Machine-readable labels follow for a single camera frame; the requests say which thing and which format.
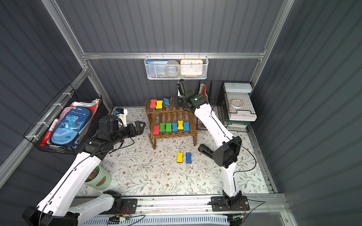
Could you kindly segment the blue eraser top shelf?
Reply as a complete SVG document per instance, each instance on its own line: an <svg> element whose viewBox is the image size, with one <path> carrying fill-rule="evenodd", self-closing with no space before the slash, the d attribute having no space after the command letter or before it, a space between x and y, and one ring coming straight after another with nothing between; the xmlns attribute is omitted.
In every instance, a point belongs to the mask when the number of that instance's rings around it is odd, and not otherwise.
<svg viewBox="0 0 362 226"><path fill-rule="evenodd" d="M163 98L163 107L165 108L169 108L170 107L170 99L168 98Z"/></svg>

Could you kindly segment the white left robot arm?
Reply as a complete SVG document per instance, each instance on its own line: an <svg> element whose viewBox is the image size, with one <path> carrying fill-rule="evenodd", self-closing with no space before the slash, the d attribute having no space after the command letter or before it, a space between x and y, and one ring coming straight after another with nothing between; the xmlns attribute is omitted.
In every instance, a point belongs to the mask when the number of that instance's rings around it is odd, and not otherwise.
<svg viewBox="0 0 362 226"><path fill-rule="evenodd" d="M91 172L109 152L114 151L114 145L141 135L145 126L142 121L124 124L116 115L102 117L97 132L85 142L65 175L37 206L27 207L23 212L22 218L27 225L79 226L104 212L120 213L123 209L122 195L112 190L82 205L70 205Z"/></svg>

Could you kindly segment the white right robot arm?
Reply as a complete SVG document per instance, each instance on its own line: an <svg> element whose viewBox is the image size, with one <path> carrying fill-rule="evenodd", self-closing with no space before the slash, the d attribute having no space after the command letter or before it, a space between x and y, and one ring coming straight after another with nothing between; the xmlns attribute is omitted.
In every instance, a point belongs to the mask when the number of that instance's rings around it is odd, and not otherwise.
<svg viewBox="0 0 362 226"><path fill-rule="evenodd" d="M221 167L223 178L223 199L228 209L238 204L242 192L236 186L234 173L238 161L242 140L233 136L217 118L207 98L195 91L179 91L173 96L173 106L181 107L193 113L202 121L216 143L217 149L212 151L205 145L199 146L199 151L213 159Z"/></svg>

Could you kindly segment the yellow eraser top shelf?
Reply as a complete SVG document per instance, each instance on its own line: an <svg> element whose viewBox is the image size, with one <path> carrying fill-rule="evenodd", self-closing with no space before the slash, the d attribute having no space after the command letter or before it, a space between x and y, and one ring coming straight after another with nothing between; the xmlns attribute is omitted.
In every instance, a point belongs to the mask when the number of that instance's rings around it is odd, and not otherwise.
<svg viewBox="0 0 362 226"><path fill-rule="evenodd" d="M163 100L157 100L156 101L156 110L162 110L163 109Z"/></svg>

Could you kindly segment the red eraser top shelf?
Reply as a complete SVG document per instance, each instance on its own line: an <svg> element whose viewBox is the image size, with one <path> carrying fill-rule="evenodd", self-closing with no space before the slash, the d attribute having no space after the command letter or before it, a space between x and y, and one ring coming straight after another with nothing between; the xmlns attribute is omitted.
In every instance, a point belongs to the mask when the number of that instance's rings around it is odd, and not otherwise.
<svg viewBox="0 0 362 226"><path fill-rule="evenodd" d="M155 109L156 108L156 103L157 103L156 99L151 99L150 100L150 108Z"/></svg>

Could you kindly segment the wooden two-tier shelf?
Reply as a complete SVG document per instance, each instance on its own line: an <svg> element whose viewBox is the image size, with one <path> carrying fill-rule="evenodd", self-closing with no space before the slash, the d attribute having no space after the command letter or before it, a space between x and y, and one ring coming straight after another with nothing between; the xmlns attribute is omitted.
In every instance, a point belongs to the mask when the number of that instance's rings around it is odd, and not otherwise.
<svg viewBox="0 0 362 226"><path fill-rule="evenodd" d="M181 137L192 137L193 145L197 144L197 129L196 129L196 117L188 111L184 111L182 108L173 107L172 99L170 99L170 107L163 107L162 110L156 110L150 108L150 100L146 99L145 102L145 112L150 123L150 134L149 139L151 142L152 148L156 149L156 141L158 139L165 138L181 138ZM160 123L173 123L178 121L189 122L190 131L180 131L177 133L160 133L158 136L153 135L153 127L159 125Z"/></svg>

